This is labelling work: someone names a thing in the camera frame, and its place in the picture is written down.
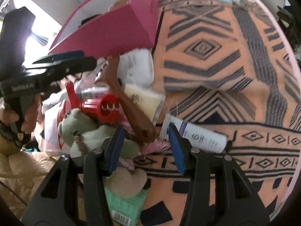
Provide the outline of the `left hand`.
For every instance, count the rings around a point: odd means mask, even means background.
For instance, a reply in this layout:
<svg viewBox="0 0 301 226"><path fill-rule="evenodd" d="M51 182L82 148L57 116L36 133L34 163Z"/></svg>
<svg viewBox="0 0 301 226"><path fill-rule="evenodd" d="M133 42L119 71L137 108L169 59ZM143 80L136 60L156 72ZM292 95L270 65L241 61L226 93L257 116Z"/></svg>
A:
<svg viewBox="0 0 301 226"><path fill-rule="evenodd" d="M1 137L7 142L11 142L14 148L21 148L25 135L31 135L36 127L38 112L40 107L40 93L36 94L30 108L24 114L24 121L21 124L21 133L23 139L20 140L18 135L11 129L11 125L19 121L19 115L13 111L10 106L2 101L1 103Z"/></svg>

